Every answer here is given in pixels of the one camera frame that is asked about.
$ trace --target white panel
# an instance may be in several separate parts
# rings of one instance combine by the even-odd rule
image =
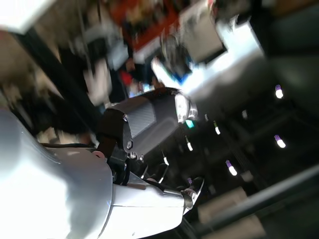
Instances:
[[[100,239],[137,239],[177,227],[183,208],[176,207],[112,207]]]
[[[150,184],[113,185],[112,205],[122,207],[184,207],[181,193],[166,193]]]

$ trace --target ceiling light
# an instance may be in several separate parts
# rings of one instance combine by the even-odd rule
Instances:
[[[192,148],[190,142],[187,143],[187,147],[188,147],[189,151],[193,151],[193,148]]]
[[[233,175],[233,176],[237,175],[237,171],[234,168],[234,166],[230,166],[228,169],[229,169],[229,172],[231,173],[231,175]]]
[[[168,163],[168,160],[167,160],[166,157],[164,157],[164,163],[165,163],[167,166],[169,166],[169,163]]]
[[[219,128],[218,128],[218,126],[217,126],[216,121],[214,121],[214,126],[215,126],[215,131],[216,131],[216,133],[217,133],[218,135],[220,135],[220,131],[219,131]]]
[[[234,166],[231,165],[229,160],[226,160],[226,165],[228,167],[229,172],[231,173],[231,175],[236,176],[237,175],[237,171],[234,168]]]
[[[162,177],[162,178],[159,180],[159,183],[162,183],[163,179],[164,179],[164,177]]]
[[[281,99],[282,97],[284,97],[284,93],[280,85],[276,85],[276,96],[278,99]]]
[[[284,143],[284,141],[278,135],[275,136],[275,140],[276,140],[276,142],[277,142],[277,144],[278,144],[278,146],[280,148],[285,148],[286,147],[286,144]]]
[[[55,0],[9,0],[0,2],[0,29],[25,34]]]
[[[215,128],[215,131],[216,131],[216,133],[217,133],[218,135],[220,135],[220,131],[219,131],[219,128],[218,128],[218,127]]]

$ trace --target blurry background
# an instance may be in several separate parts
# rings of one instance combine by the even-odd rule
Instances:
[[[185,216],[181,226],[154,238],[192,238],[189,223],[196,223],[201,217],[197,206],[213,211],[214,203],[225,193],[241,188],[243,192],[234,194],[245,198],[317,164],[319,5],[316,1],[256,1],[259,7],[252,8],[242,23],[233,17],[226,21],[224,15],[215,21],[209,1],[185,1],[185,5],[183,1],[163,1],[157,21],[148,26],[151,30],[145,29],[138,12],[132,11],[131,17],[124,21],[123,6],[131,9],[132,2],[101,1],[103,21],[118,27],[136,63],[151,67],[165,86],[179,88],[189,95],[199,111],[199,121],[181,125],[145,155],[144,161],[152,174],[165,156],[169,168],[163,183],[171,186],[187,185],[188,178],[196,176],[204,176],[206,181],[198,205]],[[61,53],[58,48],[68,48],[70,42],[83,34],[79,10],[86,14],[89,25],[99,22],[95,1],[57,0],[34,26],[58,59]],[[135,21],[140,21],[140,25],[132,28]],[[182,76],[173,72],[174,65],[165,65],[167,61],[153,61],[160,58],[163,35],[176,32],[192,59],[191,71]],[[0,32],[0,43],[1,107],[12,110],[41,142],[78,142],[79,133],[85,129],[71,129],[65,124],[65,108],[59,107],[63,103],[56,99],[59,92],[53,83],[12,35]],[[85,55],[82,61],[87,63]],[[147,81],[152,89],[155,84]],[[132,82],[129,86],[121,84],[120,89],[134,88],[135,94],[146,91],[140,89],[140,82],[134,79]],[[105,109],[118,101],[107,97],[100,103]],[[258,212],[257,220],[251,222],[251,227],[258,228],[255,234],[232,237],[221,233],[211,238],[317,238],[317,194],[314,182],[302,194],[296,193]]]

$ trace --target screw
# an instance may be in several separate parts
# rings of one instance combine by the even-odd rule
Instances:
[[[131,152],[131,159],[135,159],[136,158],[136,153],[134,153],[134,152]]]
[[[127,149],[131,149],[133,147],[133,142],[130,140],[128,145],[126,146]]]

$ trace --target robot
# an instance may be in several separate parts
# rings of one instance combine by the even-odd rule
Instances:
[[[196,114],[183,94],[160,88],[107,109],[91,148],[41,145],[0,110],[0,238],[137,239],[177,227],[203,181],[176,191],[130,167]]]

